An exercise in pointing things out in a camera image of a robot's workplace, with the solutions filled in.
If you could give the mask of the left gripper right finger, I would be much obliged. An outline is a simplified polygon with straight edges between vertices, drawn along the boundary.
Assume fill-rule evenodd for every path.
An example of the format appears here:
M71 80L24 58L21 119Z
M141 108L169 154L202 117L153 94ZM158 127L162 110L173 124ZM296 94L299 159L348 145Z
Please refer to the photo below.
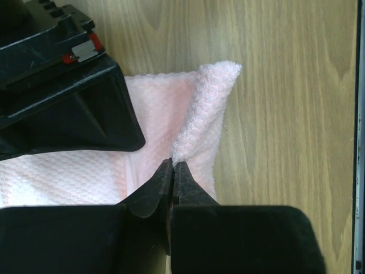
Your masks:
M285 205L220 205L177 164L173 273L325 273L308 217Z

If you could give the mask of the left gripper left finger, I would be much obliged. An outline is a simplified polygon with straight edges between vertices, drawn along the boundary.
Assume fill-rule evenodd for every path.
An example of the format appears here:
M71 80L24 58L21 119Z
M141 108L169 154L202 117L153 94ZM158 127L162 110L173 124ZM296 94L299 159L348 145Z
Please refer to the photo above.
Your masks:
M112 205L1 209L2 273L148 273L170 253L171 160Z

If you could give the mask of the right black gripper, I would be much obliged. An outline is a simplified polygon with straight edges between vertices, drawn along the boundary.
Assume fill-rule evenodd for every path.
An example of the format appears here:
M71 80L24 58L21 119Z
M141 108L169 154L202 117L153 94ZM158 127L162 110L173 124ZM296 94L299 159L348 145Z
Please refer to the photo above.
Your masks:
M1 2L1 159L145 145L93 20L54 1Z

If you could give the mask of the pink towel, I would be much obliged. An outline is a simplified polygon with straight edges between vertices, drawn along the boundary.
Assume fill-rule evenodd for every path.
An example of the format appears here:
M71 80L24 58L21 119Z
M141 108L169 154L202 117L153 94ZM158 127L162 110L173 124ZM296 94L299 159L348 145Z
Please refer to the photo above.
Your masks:
M1 162L1 206L115 204L142 186L161 162L187 162L194 180L216 196L214 160L226 101L242 66L232 61L192 72L129 76L145 136L136 152L71 151Z

